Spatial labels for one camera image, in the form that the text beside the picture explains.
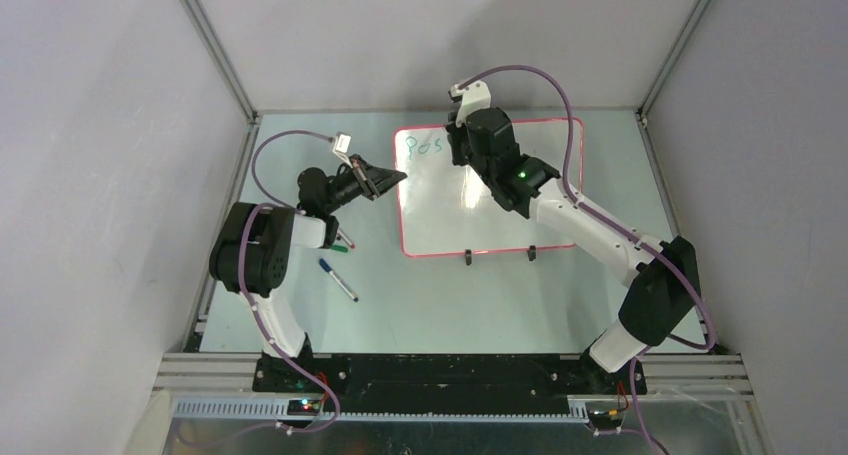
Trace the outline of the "pink framed whiteboard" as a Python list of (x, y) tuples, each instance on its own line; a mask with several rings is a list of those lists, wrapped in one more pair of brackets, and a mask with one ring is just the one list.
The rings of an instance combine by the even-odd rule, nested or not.
[(394, 135), (400, 246), (410, 258), (527, 253), (576, 244), (565, 234), (503, 210), (474, 170), (452, 164), (441, 125)]

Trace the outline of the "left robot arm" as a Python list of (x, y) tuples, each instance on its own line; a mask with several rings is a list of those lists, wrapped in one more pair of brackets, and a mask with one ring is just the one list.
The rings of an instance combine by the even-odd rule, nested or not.
[(298, 204), (234, 203), (209, 257), (209, 273), (231, 293), (241, 295), (264, 339), (263, 351), (283, 358), (278, 379), (304, 391), (316, 378), (315, 363), (300, 354), (306, 331), (278, 293), (294, 248), (328, 250), (339, 236), (334, 212), (364, 198), (376, 200), (407, 179), (403, 171), (370, 164), (358, 154), (334, 174), (320, 168), (297, 178)]

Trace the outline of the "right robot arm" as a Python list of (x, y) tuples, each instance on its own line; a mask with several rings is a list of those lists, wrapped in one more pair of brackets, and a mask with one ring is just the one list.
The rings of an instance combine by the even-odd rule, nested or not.
[(703, 306), (690, 242), (663, 241), (623, 225), (571, 185), (566, 169), (523, 153), (502, 109), (456, 110), (445, 128), (453, 164), (472, 168), (503, 210), (564, 233), (626, 286), (616, 320), (590, 345), (581, 367), (588, 389), (610, 391), (627, 362), (660, 345), (690, 310)]

